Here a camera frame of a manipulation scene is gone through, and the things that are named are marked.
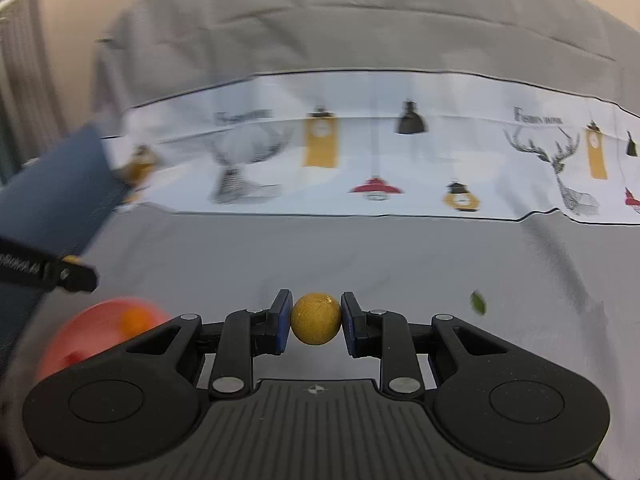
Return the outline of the yellow-green longan fruit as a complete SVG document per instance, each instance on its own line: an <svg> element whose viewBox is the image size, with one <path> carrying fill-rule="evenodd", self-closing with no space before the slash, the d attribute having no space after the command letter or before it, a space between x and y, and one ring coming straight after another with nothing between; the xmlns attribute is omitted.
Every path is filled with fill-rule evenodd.
<svg viewBox="0 0 640 480"><path fill-rule="evenodd" d="M322 346L331 341L341 327L340 304L325 292L311 292L296 301L290 316L296 338L308 346Z"/></svg>

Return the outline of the small orange kumquat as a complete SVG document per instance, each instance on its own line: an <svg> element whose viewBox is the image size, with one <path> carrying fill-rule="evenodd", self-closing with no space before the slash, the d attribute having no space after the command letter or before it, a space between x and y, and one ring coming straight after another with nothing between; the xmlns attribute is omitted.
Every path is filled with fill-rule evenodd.
<svg viewBox="0 0 640 480"><path fill-rule="evenodd" d="M156 316L149 309L129 308L119 317L118 329L123 340L128 340L157 326Z"/></svg>

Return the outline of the small green leaf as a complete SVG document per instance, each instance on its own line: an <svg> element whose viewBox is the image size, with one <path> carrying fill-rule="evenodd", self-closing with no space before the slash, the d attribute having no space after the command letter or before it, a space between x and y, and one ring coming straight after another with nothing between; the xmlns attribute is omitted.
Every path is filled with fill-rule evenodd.
<svg viewBox="0 0 640 480"><path fill-rule="evenodd" d="M470 304L472 309L478 315L485 315L487 312L487 304L484 296L478 291L474 290L470 296Z"/></svg>

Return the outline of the pink round plate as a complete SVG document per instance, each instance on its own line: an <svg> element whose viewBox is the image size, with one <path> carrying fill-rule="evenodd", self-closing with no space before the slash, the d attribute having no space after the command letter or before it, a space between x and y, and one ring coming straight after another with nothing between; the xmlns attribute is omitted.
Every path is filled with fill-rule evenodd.
<svg viewBox="0 0 640 480"><path fill-rule="evenodd" d="M55 333L40 360L36 381L41 382L66 367L125 342L118 329L119 317L135 307L152 311L157 326L171 319L156 304L136 297L112 298L95 304L75 315Z"/></svg>

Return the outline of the grey radiator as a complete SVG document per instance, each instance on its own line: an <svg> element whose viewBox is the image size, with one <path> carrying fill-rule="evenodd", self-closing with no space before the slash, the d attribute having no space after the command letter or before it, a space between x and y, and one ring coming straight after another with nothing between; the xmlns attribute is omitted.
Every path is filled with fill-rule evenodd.
<svg viewBox="0 0 640 480"><path fill-rule="evenodd" d="M1 181L66 137L41 0L1 0Z"/></svg>

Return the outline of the grey printed sofa cover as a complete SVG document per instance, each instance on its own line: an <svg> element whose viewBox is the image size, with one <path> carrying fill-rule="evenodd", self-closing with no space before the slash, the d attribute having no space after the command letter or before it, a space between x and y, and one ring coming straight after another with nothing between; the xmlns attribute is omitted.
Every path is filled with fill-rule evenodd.
<svg viewBox="0 0 640 480"><path fill-rule="evenodd" d="M634 28L586 0L138 0L95 59L128 191L68 255L96 290L1 283L3 478L638 477ZM512 348L440 387L420 356L419 399L342 322L322 346L290 322L240 398L208 395L211 354L191 386L134 338L36 381L102 301L215 323L281 289Z"/></svg>

